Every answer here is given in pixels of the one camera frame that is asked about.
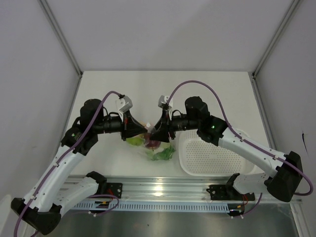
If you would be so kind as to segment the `red apple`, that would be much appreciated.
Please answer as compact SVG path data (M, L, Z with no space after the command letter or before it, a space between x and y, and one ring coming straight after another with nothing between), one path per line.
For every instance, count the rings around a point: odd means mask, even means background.
M148 149L155 150L155 149L157 149L160 146L161 142L160 141L151 140L150 136L151 136L150 133L145 133L144 134L144 139L145 139L144 145Z

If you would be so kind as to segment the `green apple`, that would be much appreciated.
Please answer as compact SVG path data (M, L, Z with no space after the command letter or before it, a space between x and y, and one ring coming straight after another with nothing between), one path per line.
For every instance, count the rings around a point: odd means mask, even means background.
M127 138L126 142L132 146L143 146L144 144L144 139L142 137L132 137L132 138Z

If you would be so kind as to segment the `clear pink zip top bag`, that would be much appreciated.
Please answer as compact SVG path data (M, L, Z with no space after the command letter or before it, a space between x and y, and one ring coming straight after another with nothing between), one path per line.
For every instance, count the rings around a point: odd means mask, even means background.
M151 161L170 160L176 152L172 142L160 142L150 140L150 135L156 129L150 123L141 122L147 132L127 138L126 143L131 150Z

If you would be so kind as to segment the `green lettuce leaf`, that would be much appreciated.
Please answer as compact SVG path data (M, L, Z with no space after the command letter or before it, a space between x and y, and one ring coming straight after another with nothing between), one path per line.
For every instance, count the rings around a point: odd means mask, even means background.
M163 145L157 149L148 149L145 151L145 154L149 160L158 161L158 160L170 160L175 153L175 148L173 145Z

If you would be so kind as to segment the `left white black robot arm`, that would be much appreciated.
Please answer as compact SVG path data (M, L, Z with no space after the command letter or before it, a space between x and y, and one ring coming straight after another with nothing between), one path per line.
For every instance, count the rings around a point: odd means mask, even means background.
M23 198L15 197L11 209L32 226L37 233L47 235L59 224L61 218L82 200L93 198L118 199L110 193L107 178L92 171L68 191L61 192L73 169L86 157L98 142L99 134L120 133L121 139L134 137L146 131L130 113L133 104L128 96L116 100L116 112L104 114L103 101L89 99L80 109L72 127L67 130L61 145L45 173Z

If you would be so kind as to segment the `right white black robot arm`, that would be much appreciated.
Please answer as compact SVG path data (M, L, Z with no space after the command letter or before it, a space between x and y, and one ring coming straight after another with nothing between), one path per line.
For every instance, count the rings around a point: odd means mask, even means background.
M280 201L291 201L303 178L301 157L296 152L285 154L273 150L231 130L224 120L210 114L207 104L198 96L186 99L186 113L178 116L173 116L168 99L163 95L159 98L162 115L151 140L168 142L175 138L177 131L196 130L203 141L234 152L263 171L253 175L233 174L225 187L229 198L237 199L247 193L269 193Z

